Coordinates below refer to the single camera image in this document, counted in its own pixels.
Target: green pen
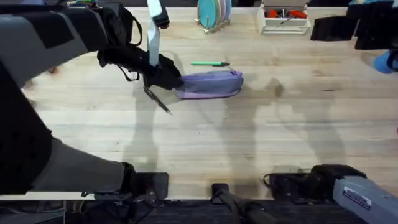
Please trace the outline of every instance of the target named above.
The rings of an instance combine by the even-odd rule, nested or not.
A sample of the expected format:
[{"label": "green pen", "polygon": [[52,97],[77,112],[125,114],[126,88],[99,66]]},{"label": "green pen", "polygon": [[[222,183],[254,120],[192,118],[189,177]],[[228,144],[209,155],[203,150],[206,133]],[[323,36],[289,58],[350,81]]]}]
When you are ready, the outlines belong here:
[{"label": "green pen", "polygon": [[230,63],[228,62],[191,62],[191,65],[212,65],[214,67],[218,66],[228,66]]}]

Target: light wood surface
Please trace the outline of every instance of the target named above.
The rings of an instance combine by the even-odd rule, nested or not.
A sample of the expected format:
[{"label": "light wood surface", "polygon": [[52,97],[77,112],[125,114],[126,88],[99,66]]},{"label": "light wood surface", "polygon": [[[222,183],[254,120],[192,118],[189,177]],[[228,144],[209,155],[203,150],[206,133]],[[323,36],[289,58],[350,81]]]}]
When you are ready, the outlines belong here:
[{"label": "light wood surface", "polygon": [[[147,10],[131,11],[146,30]],[[358,51],[352,41],[260,36],[256,12],[233,9],[230,26],[205,35],[194,23],[196,9],[169,9],[170,27],[161,31],[161,52],[183,74],[226,69],[190,65],[197,60],[242,71],[244,86],[233,98],[181,101],[154,88],[170,116],[142,82],[125,81],[112,65],[102,69],[95,54],[62,65],[57,75],[42,74],[25,93],[65,143],[141,172],[168,172],[170,199],[209,198],[214,182],[229,183],[241,197],[269,198],[264,174],[315,164],[349,164],[398,195],[398,77],[371,68],[382,51]]]}]

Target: white storage box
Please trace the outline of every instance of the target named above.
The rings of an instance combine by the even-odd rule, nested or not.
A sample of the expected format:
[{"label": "white storage box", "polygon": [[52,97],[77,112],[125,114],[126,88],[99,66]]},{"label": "white storage box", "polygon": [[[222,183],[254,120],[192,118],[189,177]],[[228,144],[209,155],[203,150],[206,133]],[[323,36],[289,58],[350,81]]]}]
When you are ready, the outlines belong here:
[{"label": "white storage box", "polygon": [[257,13],[260,34],[305,34],[311,27],[308,16],[306,19],[296,18],[266,18],[266,9],[295,9],[305,12],[307,1],[275,1],[264,0]]}]

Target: red object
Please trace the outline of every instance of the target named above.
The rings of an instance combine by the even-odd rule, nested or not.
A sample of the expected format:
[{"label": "red object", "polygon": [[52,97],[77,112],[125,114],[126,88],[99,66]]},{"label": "red object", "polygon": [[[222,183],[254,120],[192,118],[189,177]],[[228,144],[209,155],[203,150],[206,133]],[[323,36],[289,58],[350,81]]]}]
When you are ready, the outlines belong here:
[{"label": "red object", "polygon": [[268,13],[266,14],[266,18],[276,18],[276,11],[273,9],[268,10]]},{"label": "red object", "polygon": [[289,14],[292,15],[294,18],[302,18],[302,19],[307,18],[306,13],[304,13],[302,11],[298,11],[298,10],[291,10],[291,11],[289,11]]}]

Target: purple zipper pouch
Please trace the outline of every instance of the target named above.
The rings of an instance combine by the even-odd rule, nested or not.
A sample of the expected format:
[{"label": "purple zipper pouch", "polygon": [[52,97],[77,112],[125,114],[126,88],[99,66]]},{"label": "purple zipper pouch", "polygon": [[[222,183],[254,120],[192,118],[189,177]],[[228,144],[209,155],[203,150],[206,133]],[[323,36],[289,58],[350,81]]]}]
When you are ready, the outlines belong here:
[{"label": "purple zipper pouch", "polygon": [[184,85],[176,88],[180,99],[227,98],[239,93],[242,73],[234,70],[194,73],[181,77]]}]

